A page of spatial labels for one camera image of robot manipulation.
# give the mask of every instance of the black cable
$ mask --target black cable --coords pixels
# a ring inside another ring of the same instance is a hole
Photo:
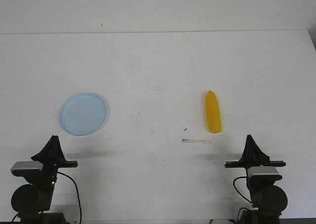
[[[240,177],[235,178],[234,181],[233,181],[233,186],[234,186],[235,190],[237,191],[237,193],[239,193],[239,194],[241,195],[241,197],[243,197],[245,200],[247,200],[249,203],[251,203],[251,201],[250,201],[249,199],[247,199],[245,196],[243,196],[243,195],[239,192],[239,190],[236,188],[236,185],[235,185],[236,180],[245,179],[245,178],[247,179],[248,177],[247,177],[247,176],[240,176]]]
[[[250,210],[249,210],[249,209],[247,209],[247,208],[239,208],[238,215],[237,215],[237,223],[238,223],[238,219],[239,219],[239,214],[240,214],[240,211],[241,211],[242,209],[246,209],[246,210],[250,211]]]
[[[79,221],[79,224],[81,224],[81,220],[82,220],[82,210],[81,210],[81,203],[80,203],[80,197],[79,197],[79,191],[78,191],[78,186],[76,184],[76,182],[74,181],[73,178],[71,178],[70,176],[62,173],[62,172],[57,172],[58,174],[60,175],[63,175],[63,176],[66,176],[67,178],[69,178],[74,184],[75,184],[75,187],[76,187],[76,191],[77,191],[77,198],[78,198],[78,204],[79,204],[79,210],[80,210],[80,221]]]
[[[14,222],[14,220],[16,219],[16,217],[18,216],[19,214],[17,213],[13,218],[12,218],[12,221],[11,222]]]

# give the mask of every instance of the scratch mark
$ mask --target scratch mark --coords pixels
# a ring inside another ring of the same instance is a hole
[[[200,139],[182,139],[183,143],[195,143],[195,144],[212,144],[210,140],[200,140]]]

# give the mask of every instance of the white table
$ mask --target white table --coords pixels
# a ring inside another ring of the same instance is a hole
[[[25,181],[10,174],[52,134],[77,181],[83,219],[236,218],[246,206],[232,186],[247,134],[272,160],[288,195],[283,218],[315,216],[316,54],[307,31],[0,36],[1,219]],[[207,90],[223,132],[207,132]],[[95,92],[109,117],[75,137],[58,113],[67,98]],[[183,143],[182,139],[210,143]],[[248,194],[244,183],[239,189]],[[59,177],[52,211],[78,218],[75,189]]]

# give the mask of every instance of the blue plate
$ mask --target blue plate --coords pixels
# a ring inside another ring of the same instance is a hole
[[[83,136],[97,131],[104,123],[108,108],[103,98],[96,93],[79,93],[63,105],[59,120],[69,134]]]

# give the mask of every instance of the white wall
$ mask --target white wall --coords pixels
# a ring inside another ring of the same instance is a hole
[[[0,33],[316,27],[316,0],[0,0],[0,10]]]

